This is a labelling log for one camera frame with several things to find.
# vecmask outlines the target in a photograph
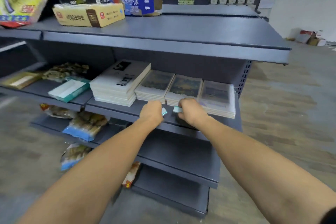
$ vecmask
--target wooden floor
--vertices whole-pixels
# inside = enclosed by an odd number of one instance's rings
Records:
[[[290,65],[254,62],[240,98],[245,134],[268,145],[336,189],[336,52],[290,43]],[[0,224],[13,223],[60,176],[64,140],[28,126],[39,107],[12,99],[0,106]],[[124,190],[101,223],[267,223],[221,166],[200,220]]]

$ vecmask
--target hand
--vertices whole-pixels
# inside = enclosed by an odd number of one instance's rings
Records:
[[[148,101],[140,112],[140,119],[149,121],[156,128],[163,121],[161,102],[159,100]]]
[[[178,116],[195,128],[202,124],[204,118],[208,117],[203,107],[193,98],[181,99],[178,106],[183,109],[183,113],[179,112]]]

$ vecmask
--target white wall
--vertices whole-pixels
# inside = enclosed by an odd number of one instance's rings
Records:
[[[302,28],[322,30],[328,41],[336,41],[336,0],[274,0],[269,18],[282,37]]]

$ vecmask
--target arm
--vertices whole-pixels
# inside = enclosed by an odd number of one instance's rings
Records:
[[[95,148],[63,175],[19,223],[98,223],[143,141],[162,120],[161,103],[148,102],[136,122]]]
[[[336,193],[310,173],[258,141],[182,99],[179,117],[200,130],[224,165],[271,224],[318,224],[336,206]]]

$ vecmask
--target stack of white books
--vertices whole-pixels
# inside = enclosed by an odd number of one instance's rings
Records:
[[[232,84],[204,81],[198,101],[208,114],[234,119],[235,89]]]
[[[131,106],[134,90],[151,69],[149,62],[120,60],[90,82],[96,101]]]
[[[135,89],[139,100],[159,100],[166,104],[165,95],[174,78],[174,73],[151,70]]]
[[[183,98],[195,98],[198,101],[203,80],[184,75],[176,75],[171,83],[165,99],[167,105],[177,106]]]

